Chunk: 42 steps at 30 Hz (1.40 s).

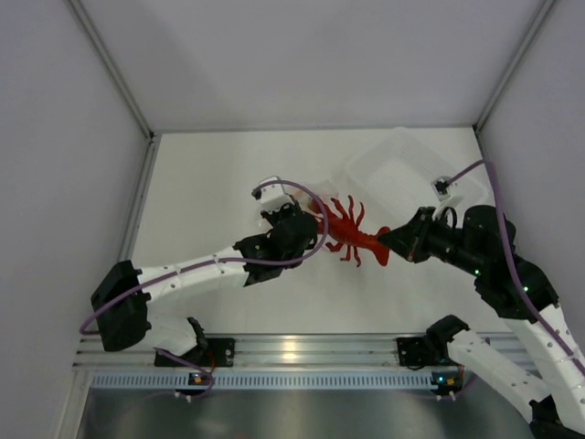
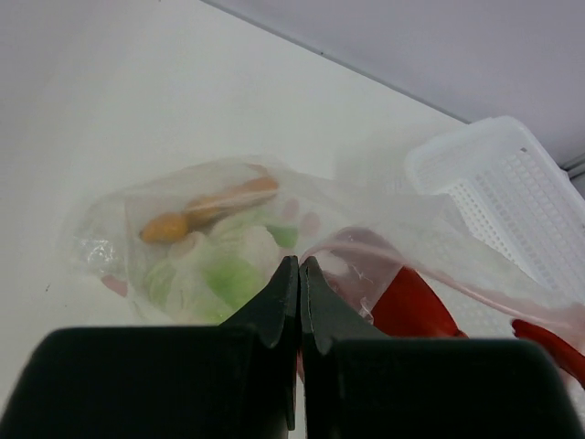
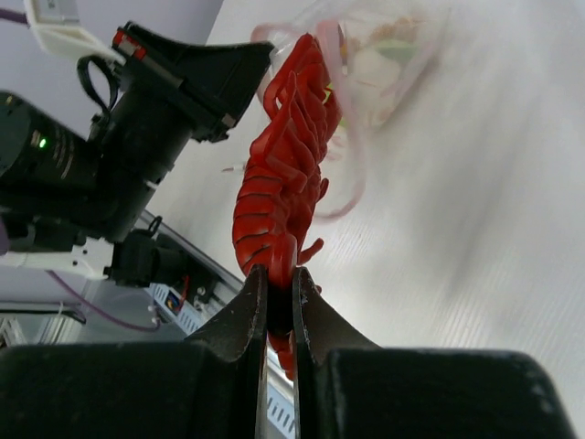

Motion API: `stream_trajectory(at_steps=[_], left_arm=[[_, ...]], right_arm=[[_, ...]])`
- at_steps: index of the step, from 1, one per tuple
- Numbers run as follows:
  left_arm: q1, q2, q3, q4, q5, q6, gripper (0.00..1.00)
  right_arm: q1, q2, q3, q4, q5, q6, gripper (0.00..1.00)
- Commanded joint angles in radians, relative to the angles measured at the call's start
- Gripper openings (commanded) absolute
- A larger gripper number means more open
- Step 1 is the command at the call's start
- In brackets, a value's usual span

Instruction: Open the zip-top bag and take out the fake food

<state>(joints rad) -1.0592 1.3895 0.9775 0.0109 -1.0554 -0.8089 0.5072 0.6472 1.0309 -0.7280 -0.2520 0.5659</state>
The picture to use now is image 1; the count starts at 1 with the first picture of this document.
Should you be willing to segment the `red toy lobster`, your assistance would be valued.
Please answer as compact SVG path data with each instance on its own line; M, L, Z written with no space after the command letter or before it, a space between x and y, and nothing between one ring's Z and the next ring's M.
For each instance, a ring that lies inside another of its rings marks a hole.
M346 249L346 256L341 258L342 262L349 262L351 258L356 261L356 266L362 264L359 250L368 250L374 254L375 259L381 266L387 266L390 257L390 248L379 241L379 237L391 232L388 226L382 226L376 233L367 233L361 229L361 223L365 217L365 207L359 202L360 211L357 216L354 213L355 200L348 196L348 207L345 208L338 198L328 199L333 204L338 215L336 215L327 202L324 200L325 214L323 214L315 201L311 201L309 209L317 220L318 233L327 235L335 240L335 243L327 242L325 247L330 252L340 252Z

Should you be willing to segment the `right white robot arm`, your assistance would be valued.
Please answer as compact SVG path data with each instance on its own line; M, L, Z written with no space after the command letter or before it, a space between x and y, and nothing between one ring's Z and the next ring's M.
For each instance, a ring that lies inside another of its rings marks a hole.
M434 257L472 275L474 290L516 335L537 373L517 366L454 315L422 337L431 359L469 369L514 406L534 437L581 438L584 357L547 276L515 254L515 235L515 226L492 206L467 209L461 227L427 207L378 241L407 262Z

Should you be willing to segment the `clear zip top bag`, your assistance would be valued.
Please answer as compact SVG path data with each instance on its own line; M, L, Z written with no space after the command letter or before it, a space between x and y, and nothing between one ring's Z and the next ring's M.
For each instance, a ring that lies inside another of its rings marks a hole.
M311 201L315 201L321 212L325 214L324 203L326 198L329 196L337 195L335 187L329 180L324 180L316 184L309 183L284 183L283 179L280 178L280 182L283 184L285 191L291 196L292 203L298 204L304 211L312 214L309 209ZM267 237L267 232L271 229L271 225L261 217L261 207L258 203L257 212L260 218L257 220L257 231L255 235Z

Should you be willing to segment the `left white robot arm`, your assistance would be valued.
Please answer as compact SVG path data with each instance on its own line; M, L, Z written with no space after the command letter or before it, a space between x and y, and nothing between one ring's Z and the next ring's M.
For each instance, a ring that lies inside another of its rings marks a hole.
M209 342L194 316L197 300L275 279L298 267L317 242L317 219L296 204L261 215L268 231L212 255L158 267L114 264L90 298L103 349L144 344L155 350L158 367L200 363Z

